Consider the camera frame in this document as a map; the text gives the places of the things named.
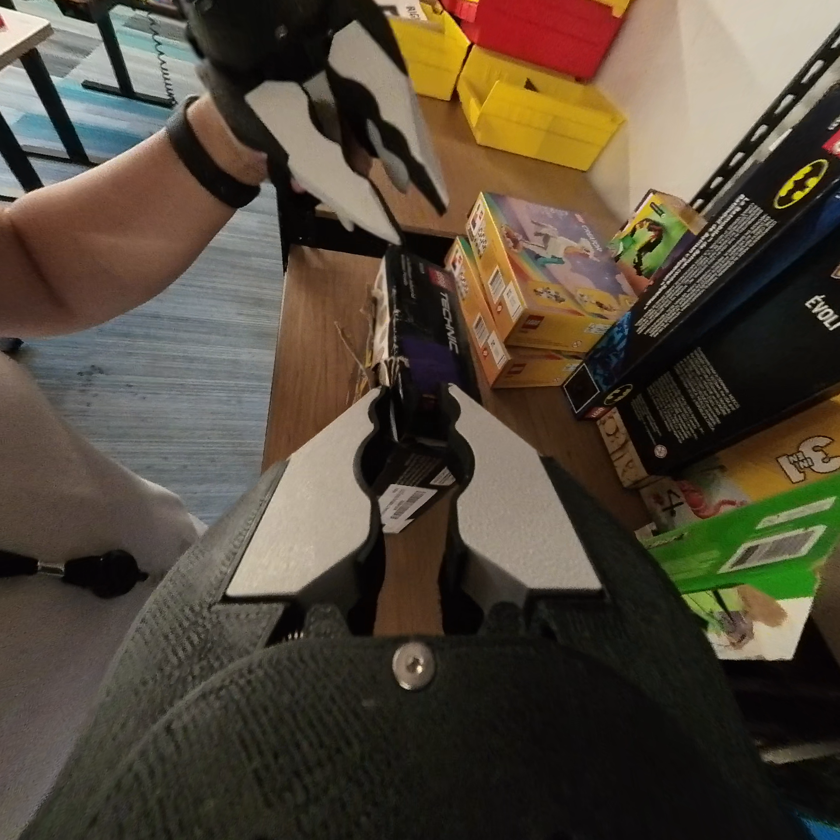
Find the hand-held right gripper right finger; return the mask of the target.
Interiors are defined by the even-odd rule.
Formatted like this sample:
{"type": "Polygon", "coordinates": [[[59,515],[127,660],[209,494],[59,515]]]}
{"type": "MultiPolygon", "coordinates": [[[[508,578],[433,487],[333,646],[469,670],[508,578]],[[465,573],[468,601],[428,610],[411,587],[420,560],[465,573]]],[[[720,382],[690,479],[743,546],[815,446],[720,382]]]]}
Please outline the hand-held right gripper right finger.
{"type": "Polygon", "coordinates": [[[446,387],[448,441],[462,469],[447,587],[475,604],[599,597],[602,582],[549,463],[458,386],[446,387]]]}

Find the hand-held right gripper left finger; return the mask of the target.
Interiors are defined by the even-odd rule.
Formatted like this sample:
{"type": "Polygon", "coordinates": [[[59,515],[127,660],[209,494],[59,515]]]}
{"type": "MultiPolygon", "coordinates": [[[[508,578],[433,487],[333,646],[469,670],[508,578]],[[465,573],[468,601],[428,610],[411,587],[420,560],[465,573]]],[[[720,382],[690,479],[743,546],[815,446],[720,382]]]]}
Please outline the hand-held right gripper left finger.
{"type": "Polygon", "coordinates": [[[225,590],[232,601],[359,601],[375,544],[361,451],[375,434],[376,387],[283,465],[225,590]]]}

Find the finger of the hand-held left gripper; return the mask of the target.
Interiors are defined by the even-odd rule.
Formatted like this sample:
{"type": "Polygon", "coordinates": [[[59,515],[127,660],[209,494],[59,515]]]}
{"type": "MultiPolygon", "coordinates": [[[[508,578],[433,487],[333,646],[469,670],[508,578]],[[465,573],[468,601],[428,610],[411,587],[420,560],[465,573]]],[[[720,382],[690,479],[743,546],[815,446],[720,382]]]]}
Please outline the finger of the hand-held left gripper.
{"type": "Polygon", "coordinates": [[[405,68],[360,22],[332,37],[325,67],[303,82],[317,127],[338,146],[336,164],[318,152],[324,185],[308,176],[307,189],[331,209],[365,217],[363,189],[370,187],[370,166],[378,160],[401,193],[414,186],[438,215],[448,210],[445,177],[405,68]]]}
{"type": "Polygon", "coordinates": [[[245,94],[245,102],[286,154],[290,178],[340,222],[391,245],[402,234],[380,194],[365,175],[346,161],[339,140],[316,123],[314,102],[295,81],[266,80],[245,94]]]}

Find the small black yellow toy box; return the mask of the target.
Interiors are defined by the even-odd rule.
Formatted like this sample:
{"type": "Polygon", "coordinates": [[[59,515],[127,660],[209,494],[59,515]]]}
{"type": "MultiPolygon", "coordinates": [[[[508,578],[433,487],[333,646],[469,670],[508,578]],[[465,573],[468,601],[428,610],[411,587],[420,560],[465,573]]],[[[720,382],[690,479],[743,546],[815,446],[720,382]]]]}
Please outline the small black yellow toy box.
{"type": "Polygon", "coordinates": [[[446,269],[391,245],[371,297],[369,366],[385,390],[379,404],[384,453],[374,493],[384,533],[397,534],[456,481],[443,403],[448,387],[477,400],[480,394],[455,280],[446,269]]]}

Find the person's left forearm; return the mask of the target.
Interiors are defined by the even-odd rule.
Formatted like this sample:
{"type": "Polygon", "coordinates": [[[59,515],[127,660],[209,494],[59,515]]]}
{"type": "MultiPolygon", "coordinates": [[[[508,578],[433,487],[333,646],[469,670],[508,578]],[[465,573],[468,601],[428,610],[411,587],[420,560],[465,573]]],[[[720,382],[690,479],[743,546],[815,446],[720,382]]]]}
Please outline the person's left forearm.
{"type": "Polygon", "coordinates": [[[2,336],[69,334],[130,312],[177,280],[234,213],[163,131],[3,205],[2,336]]]}

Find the wooden desk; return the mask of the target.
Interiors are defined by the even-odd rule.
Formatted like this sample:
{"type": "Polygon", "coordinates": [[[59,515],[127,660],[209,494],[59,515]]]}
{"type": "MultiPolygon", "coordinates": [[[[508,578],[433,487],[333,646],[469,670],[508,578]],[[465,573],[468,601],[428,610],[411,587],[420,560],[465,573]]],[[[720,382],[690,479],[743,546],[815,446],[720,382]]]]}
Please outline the wooden desk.
{"type": "MultiPolygon", "coordinates": [[[[366,305],[380,260],[296,247],[281,297],[262,469],[286,459],[354,402],[366,346],[366,305]]],[[[639,495],[626,490],[593,423],[573,419],[559,388],[491,390],[485,407],[540,453],[553,457],[626,530],[649,522],[639,495]]],[[[413,525],[385,536],[385,576],[373,635],[443,632],[438,572],[450,495],[413,525]]]]}

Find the person's left hand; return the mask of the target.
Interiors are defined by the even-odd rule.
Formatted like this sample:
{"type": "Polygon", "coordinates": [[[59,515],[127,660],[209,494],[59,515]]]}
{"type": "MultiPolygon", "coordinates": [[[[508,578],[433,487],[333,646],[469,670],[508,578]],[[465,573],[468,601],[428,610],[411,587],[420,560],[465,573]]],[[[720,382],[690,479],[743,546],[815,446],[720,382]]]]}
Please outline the person's left hand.
{"type": "Polygon", "coordinates": [[[199,144],[221,170],[247,185],[261,186],[268,182],[266,154],[235,137],[208,94],[187,106],[185,116],[199,144]]]}

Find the yellow plastic bin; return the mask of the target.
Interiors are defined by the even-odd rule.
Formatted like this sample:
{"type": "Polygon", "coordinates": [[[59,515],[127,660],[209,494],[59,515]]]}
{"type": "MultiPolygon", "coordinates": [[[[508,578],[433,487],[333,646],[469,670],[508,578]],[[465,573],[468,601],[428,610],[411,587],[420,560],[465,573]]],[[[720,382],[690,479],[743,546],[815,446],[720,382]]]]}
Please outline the yellow plastic bin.
{"type": "Polygon", "coordinates": [[[625,122],[596,86],[476,45],[456,89],[479,145],[579,172],[625,122]]]}
{"type": "Polygon", "coordinates": [[[449,101],[471,44],[436,2],[380,2],[418,95],[449,101]]]}

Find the wooden rack shelf board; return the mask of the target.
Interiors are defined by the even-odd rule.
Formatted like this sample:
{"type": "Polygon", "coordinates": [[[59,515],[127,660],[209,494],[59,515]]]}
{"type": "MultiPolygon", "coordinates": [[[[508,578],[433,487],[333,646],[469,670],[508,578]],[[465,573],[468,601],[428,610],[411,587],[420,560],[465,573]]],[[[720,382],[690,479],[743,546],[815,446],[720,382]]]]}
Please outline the wooden rack shelf board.
{"type": "Polygon", "coordinates": [[[455,101],[419,99],[448,190],[448,209],[438,215],[413,186],[397,190],[383,164],[373,159],[369,175],[406,235],[445,239],[462,235],[478,195],[498,193],[582,215],[601,239],[616,231],[618,217],[587,175],[557,164],[479,145],[455,101]]]}

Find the green toy box white edge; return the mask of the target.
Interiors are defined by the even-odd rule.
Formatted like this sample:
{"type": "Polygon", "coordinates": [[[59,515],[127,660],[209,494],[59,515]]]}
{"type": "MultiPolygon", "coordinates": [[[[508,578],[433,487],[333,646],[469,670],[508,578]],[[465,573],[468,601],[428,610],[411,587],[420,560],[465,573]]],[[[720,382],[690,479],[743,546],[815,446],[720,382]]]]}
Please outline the green toy box white edge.
{"type": "Polygon", "coordinates": [[[790,661],[839,538],[838,478],[796,486],[642,544],[719,659],[790,661]]]}

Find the orange toy box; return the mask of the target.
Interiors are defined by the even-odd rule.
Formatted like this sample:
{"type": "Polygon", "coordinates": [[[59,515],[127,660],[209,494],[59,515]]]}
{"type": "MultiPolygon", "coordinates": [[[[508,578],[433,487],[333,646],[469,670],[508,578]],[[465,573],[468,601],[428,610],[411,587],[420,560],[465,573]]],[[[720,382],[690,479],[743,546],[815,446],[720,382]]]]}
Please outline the orange toy box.
{"type": "Polygon", "coordinates": [[[583,358],[637,299],[580,213],[484,191],[466,234],[507,345],[583,358]]]}
{"type": "Polygon", "coordinates": [[[580,366],[581,358],[570,353],[504,344],[490,313],[476,259],[465,236],[454,240],[445,267],[455,279],[469,340],[479,369],[490,388],[559,386],[580,366]]]}

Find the yellow flamingo toy box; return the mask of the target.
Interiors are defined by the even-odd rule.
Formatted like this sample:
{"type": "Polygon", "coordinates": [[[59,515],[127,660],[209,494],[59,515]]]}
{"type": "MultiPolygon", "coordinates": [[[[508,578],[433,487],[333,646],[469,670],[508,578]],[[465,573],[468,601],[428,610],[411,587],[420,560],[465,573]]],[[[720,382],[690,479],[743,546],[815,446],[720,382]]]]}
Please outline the yellow flamingo toy box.
{"type": "Polygon", "coordinates": [[[838,476],[839,396],[639,492],[658,532],[838,476]]]}

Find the black toy box yellow logo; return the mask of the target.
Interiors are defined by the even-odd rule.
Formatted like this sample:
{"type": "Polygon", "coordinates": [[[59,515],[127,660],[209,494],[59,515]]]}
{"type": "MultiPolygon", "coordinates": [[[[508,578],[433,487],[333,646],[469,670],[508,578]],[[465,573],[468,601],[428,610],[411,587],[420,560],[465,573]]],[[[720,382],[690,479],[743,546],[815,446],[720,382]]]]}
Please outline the black toy box yellow logo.
{"type": "Polygon", "coordinates": [[[597,421],[637,489],[838,394],[838,235],[824,239],[597,421]]]}

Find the person's trouser leg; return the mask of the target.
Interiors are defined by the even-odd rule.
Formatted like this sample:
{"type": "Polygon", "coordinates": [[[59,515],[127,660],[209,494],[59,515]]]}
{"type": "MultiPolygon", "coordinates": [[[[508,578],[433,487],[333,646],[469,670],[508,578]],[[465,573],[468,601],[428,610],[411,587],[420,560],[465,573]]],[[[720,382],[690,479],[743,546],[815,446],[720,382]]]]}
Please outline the person's trouser leg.
{"type": "Polygon", "coordinates": [[[68,426],[4,353],[1,397],[2,551],[61,566],[122,550],[148,575],[113,598],[50,574],[2,579],[2,838],[17,838],[137,613],[205,526],[68,426]]]}

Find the purple green toy box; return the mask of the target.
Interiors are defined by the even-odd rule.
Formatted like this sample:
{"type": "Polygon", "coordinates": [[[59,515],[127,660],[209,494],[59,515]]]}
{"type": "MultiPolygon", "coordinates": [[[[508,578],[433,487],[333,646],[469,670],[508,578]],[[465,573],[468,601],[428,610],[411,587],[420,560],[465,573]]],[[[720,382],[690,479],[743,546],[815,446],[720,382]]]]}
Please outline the purple green toy box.
{"type": "Polygon", "coordinates": [[[610,257],[651,280],[671,256],[690,244],[707,220],[681,198],[650,190],[608,245],[610,257]]]}

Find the black bat logo toy box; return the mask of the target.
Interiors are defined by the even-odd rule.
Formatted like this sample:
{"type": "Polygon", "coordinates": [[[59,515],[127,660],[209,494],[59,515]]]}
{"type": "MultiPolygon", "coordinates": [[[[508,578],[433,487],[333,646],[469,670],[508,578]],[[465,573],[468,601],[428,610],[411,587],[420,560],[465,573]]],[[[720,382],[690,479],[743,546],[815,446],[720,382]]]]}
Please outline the black bat logo toy box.
{"type": "Polygon", "coordinates": [[[734,187],[563,385],[596,419],[838,229],[838,83],[734,187]]]}

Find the black metal rack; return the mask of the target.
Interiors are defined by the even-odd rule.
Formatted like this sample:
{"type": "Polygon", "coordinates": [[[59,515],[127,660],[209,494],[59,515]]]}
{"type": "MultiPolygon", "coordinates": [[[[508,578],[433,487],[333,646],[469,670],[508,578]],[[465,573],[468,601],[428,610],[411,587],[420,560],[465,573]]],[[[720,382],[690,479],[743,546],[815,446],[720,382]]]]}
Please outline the black metal rack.
{"type": "Polygon", "coordinates": [[[625,122],[583,173],[619,223],[650,188],[706,214],[837,63],[838,2],[633,2],[592,84],[625,122]]]}

